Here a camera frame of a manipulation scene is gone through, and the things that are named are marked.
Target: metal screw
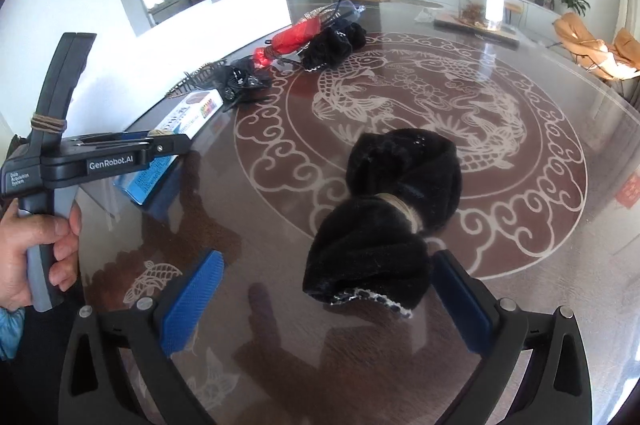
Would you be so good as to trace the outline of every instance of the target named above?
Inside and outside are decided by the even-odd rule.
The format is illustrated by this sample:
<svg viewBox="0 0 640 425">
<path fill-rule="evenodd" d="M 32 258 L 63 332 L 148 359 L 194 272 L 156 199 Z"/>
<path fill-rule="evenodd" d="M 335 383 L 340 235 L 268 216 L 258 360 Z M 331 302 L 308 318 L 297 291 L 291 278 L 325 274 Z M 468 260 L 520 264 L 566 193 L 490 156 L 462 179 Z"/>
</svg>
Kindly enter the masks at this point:
<svg viewBox="0 0 640 425">
<path fill-rule="evenodd" d="M 570 319 L 574 317 L 574 310 L 569 306 L 560 306 L 560 314 L 564 316 L 564 318 Z"/>
<path fill-rule="evenodd" d="M 505 311 L 515 311 L 518 306 L 514 301 L 505 297 L 500 299 L 500 307 Z"/>
<path fill-rule="evenodd" d="M 94 309 L 91 306 L 82 306 L 78 314 L 80 315 L 81 318 L 85 319 L 89 315 L 91 315 L 91 313 L 93 312 L 94 312 Z"/>
<path fill-rule="evenodd" d="M 142 297 L 142 299 L 136 302 L 136 307 L 140 311 L 146 311 L 153 305 L 154 305 L 154 300 L 151 297 Z"/>
</svg>

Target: glossy table top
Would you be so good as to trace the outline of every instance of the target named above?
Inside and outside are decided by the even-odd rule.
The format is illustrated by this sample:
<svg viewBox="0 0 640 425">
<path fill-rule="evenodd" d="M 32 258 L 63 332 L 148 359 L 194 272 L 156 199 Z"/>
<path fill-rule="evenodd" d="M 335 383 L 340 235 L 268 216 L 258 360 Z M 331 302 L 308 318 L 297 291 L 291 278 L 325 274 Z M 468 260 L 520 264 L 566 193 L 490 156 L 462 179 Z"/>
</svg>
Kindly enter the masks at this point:
<svg viewBox="0 0 640 425">
<path fill-rule="evenodd" d="M 316 6 L 292 2 L 292 17 Z M 411 319 L 302 293 L 312 236 L 346 196 L 344 166 L 363 130 L 422 126 L 456 142 L 463 198 L 430 250 L 447 246 L 523 309 L 572 307 L 595 424 L 640 376 L 640 204 L 616 200 L 640 164 L 638 113 L 568 59 L 525 39 L 512 50 L 435 30 L 414 21 L 420 10 L 369 7 L 368 44 L 337 71 L 276 69 L 270 99 L 216 115 L 145 210 L 106 182 L 79 196 L 83 281 L 100 309 L 157 293 L 204 249 L 223 253 L 223 281 L 174 355 L 220 424 L 431 424 L 478 363 L 433 290 Z"/>
</svg>

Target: hand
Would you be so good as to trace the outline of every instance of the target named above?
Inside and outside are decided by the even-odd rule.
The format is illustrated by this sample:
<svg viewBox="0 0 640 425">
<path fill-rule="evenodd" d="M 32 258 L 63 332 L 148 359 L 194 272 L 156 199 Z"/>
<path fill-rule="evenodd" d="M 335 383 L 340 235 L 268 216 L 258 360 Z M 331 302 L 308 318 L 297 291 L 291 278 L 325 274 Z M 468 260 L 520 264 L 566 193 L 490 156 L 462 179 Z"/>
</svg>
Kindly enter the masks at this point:
<svg viewBox="0 0 640 425">
<path fill-rule="evenodd" d="M 27 283 L 27 249 L 53 244 L 57 260 L 49 270 L 49 281 L 62 291 L 78 279 L 78 246 L 82 214 L 74 202 L 69 220 L 52 215 L 18 217 L 14 199 L 0 221 L 0 307 L 15 311 L 31 305 Z"/>
</svg>

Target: circular table pattern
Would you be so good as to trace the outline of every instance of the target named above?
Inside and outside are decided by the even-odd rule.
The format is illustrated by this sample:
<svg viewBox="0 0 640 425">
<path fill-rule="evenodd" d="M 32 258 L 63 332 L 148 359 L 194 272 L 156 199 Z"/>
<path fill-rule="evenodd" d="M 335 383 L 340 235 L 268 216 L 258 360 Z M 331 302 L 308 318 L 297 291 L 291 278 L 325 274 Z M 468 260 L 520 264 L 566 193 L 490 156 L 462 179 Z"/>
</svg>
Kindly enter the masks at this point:
<svg viewBox="0 0 640 425">
<path fill-rule="evenodd" d="M 337 69 L 273 69 L 272 77 L 268 99 L 238 111 L 236 149 L 258 193 L 310 237 L 348 197 L 358 136 L 408 126 L 458 146 L 460 207 L 428 241 L 475 277 L 548 257 L 580 219 L 587 173 L 574 130 L 536 84 L 494 55 L 437 37 L 373 33 Z"/>
</svg>

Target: chair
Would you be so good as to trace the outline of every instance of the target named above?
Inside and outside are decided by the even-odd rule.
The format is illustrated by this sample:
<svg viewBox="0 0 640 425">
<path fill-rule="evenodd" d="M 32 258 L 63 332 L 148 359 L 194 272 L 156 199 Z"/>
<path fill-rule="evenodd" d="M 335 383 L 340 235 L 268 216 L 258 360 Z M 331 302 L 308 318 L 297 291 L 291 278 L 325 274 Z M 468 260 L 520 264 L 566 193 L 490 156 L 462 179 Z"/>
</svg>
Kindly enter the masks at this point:
<svg viewBox="0 0 640 425">
<path fill-rule="evenodd" d="M 596 39 L 574 12 L 562 15 L 554 22 L 560 43 L 574 62 L 602 81 L 628 80 L 640 76 L 640 43 L 622 29 L 612 46 Z"/>
</svg>

